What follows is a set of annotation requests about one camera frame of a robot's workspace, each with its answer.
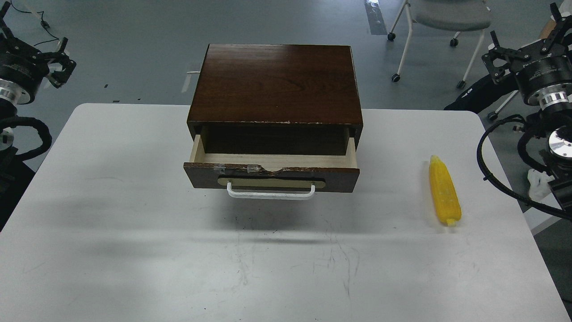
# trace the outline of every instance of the cable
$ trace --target cable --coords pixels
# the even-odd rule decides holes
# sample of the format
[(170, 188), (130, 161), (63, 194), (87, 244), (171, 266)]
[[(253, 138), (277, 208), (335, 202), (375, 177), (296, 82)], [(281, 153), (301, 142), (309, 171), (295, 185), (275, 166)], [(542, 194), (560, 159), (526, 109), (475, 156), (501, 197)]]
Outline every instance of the cable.
[(544, 122), (545, 121), (543, 120), (541, 123), (526, 129), (525, 133), (518, 140), (517, 151), (521, 159), (531, 168), (538, 172), (548, 173), (548, 167), (534, 160), (526, 151), (526, 145), (529, 143), (530, 139), (532, 139), (539, 132), (539, 130), (544, 127)]
[[(12, 5), (12, 8), (14, 8), (17, 12), (21, 12), (21, 13), (32, 13), (31, 11), (23, 11), (23, 10), (20, 10), (20, 9), (16, 8), (16, 7), (14, 6), (14, 4), (12, 3), (12, 0), (10, 0), (10, 5)], [(48, 35), (52, 36), (53, 39), (46, 40), (46, 41), (41, 41), (41, 42), (35, 44), (34, 47), (36, 47), (37, 45), (40, 45), (40, 44), (45, 44), (45, 43), (47, 43), (47, 42), (52, 42), (52, 41), (59, 40), (58, 37), (54, 36), (54, 35), (48, 30), (48, 28), (50, 27), (50, 25), (48, 24), (47, 21), (45, 21), (45, 20), (43, 19), (44, 10), (38, 11), (37, 13), (41, 14), (41, 16), (40, 16), (40, 23), (39, 23), (39, 24), (40, 24), (40, 25), (42, 26), (42, 28), (48, 33)]]
[(479, 165), (480, 171), (483, 173), (484, 178), (483, 180), (488, 180), (494, 187), (496, 187), (498, 190), (500, 190), (502, 193), (516, 199), (519, 201), (524, 202), (526, 205), (531, 206), (533, 208), (536, 208), (540, 211), (543, 211), (547, 214), (553, 215), (555, 217), (559, 217), (559, 218), (563, 218), (563, 219), (568, 219), (570, 221), (572, 221), (572, 215), (568, 214), (567, 212), (558, 209), (558, 208), (554, 208), (554, 207), (550, 207), (547, 206), (543, 203), (539, 203), (536, 202), (528, 197), (524, 197), (523, 195), (517, 194), (516, 192), (512, 191), (510, 188), (508, 188), (507, 186), (505, 186), (502, 182), (500, 182), (493, 174), (492, 172), (488, 169), (488, 167), (486, 166), (485, 162), (484, 162), (484, 158), (483, 158), (483, 143), (485, 141), (485, 139), (488, 137), (488, 135), (490, 133), (492, 133), (496, 128), (498, 128), (499, 126), (506, 124), (506, 123), (510, 123), (510, 122), (516, 122), (516, 123), (521, 123), (521, 124), (526, 124), (525, 121), (523, 121), (523, 118), (520, 115), (511, 115), (503, 120), (500, 120), (498, 122), (496, 122), (495, 124), (493, 124), (490, 128), (488, 128), (483, 136), (480, 138), (479, 144), (476, 147), (476, 162)]
[(35, 119), (33, 117), (23, 117), (23, 116), (7, 117), (5, 119), (0, 120), (0, 128), (7, 128), (7, 127), (14, 128), (17, 126), (35, 128), (36, 131), (38, 131), (40, 139), (42, 139), (42, 145), (28, 152), (14, 156), (14, 160), (20, 160), (20, 161), (29, 160), (46, 152), (50, 148), (51, 134), (50, 130), (48, 129), (47, 125), (44, 122)]

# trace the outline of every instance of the wooden drawer box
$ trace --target wooden drawer box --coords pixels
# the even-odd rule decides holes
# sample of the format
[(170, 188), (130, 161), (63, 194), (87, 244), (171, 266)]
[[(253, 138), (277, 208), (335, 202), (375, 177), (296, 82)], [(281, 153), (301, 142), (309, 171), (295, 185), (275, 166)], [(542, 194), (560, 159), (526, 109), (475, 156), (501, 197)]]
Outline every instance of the wooden drawer box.
[(211, 44), (187, 124), (195, 188), (352, 192), (363, 120), (351, 49)]

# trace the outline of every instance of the table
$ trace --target table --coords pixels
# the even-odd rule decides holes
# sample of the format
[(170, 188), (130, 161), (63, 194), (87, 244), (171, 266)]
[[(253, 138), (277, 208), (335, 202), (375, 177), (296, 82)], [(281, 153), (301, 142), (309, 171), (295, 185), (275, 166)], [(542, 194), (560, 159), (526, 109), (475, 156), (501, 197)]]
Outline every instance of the table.
[(517, 202), (482, 181), (476, 115), (365, 109), (353, 193), (253, 201), (191, 186), (187, 111), (74, 111), (0, 233), (2, 320), (569, 321)]

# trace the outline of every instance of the gray floor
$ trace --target gray floor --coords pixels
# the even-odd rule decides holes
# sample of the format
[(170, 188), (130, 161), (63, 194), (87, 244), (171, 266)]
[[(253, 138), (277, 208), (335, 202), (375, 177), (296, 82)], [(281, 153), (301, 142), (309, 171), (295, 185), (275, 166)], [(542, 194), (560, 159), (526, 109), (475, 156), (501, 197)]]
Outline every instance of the gray floor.
[[(209, 43), (351, 45), (363, 108), (443, 109), (460, 93), (455, 85), (463, 76), (478, 37), (477, 33), (462, 34), (460, 44), (451, 48), (448, 43), (452, 33), (414, 25), (402, 79), (394, 84), (390, 77), (399, 65), (407, 23), (402, 20), (398, 24), (395, 42), (388, 42), (383, 35), (373, 36), (364, 0), (26, 2), (36, 10), (46, 10), (44, 19), (51, 24), (52, 33), (69, 38), (69, 54), (78, 62), (63, 88), (42, 86), (36, 102), (19, 106), (19, 115), (43, 120), (54, 137), (82, 103), (190, 104), (197, 79), (193, 76), (188, 90), (182, 91), (186, 72), (200, 67)], [(490, 30), (496, 30), (505, 47), (532, 42), (550, 16), (551, 2), (489, 0), (493, 15)], [(14, 4), (25, 9), (20, 0), (14, 0)], [(400, 4), (401, 0), (380, 0), (387, 29)], [(6, 22), (17, 37), (28, 43), (49, 39), (31, 14), (10, 9)], [(487, 35), (479, 56), (490, 42)], [(50, 51), (54, 46), (52, 42), (39, 49)], [(478, 59), (467, 83), (485, 73)], [(489, 125), (486, 114), (501, 101), (482, 112), (485, 126)], [(504, 115), (533, 111), (515, 99)], [(17, 128), (16, 135), (15, 146), (23, 150), (39, 142), (32, 131)], [(516, 154), (519, 137), (507, 127), (494, 133), (491, 140), (512, 187), (525, 193), (528, 168)], [(35, 158), (29, 165), (37, 169), (42, 160), (43, 156)], [(537, 236), (537, 241), (540, 245), (549, 238), (562, 240), (558, 234), (568, 235), (569, 231), (551, 229)], [(569, 253), (570, 243), (559, 245), (558, 251)], [(562, 274), (569, 272), (569, 265), (559, 270), (551, 268), (552, 262), (547, 264), (553, 274), (567, 276)], [(554, 280), (569, 283), (567, 278), (554, 276)], [(571, 287), (559, 289), (566, 290), (563, 297), (572, 299)]]

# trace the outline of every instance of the white drawer handle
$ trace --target white drawer handle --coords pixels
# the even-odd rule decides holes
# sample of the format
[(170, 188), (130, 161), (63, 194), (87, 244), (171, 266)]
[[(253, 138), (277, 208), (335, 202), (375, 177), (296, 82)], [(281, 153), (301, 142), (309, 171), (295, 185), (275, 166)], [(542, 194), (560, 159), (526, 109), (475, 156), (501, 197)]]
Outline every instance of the white drawer handle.
[(279, 200), (308, 200), (314, 196), (316, 186), (312, 184), (310, 191), (304, 194), (297, 193), (257, 193), (250, 191), (235, 191), (232, 190), (232, 182), (227, 182), (227, 191), (232, 198), (246, 198), (246, 199), (279, 199)]

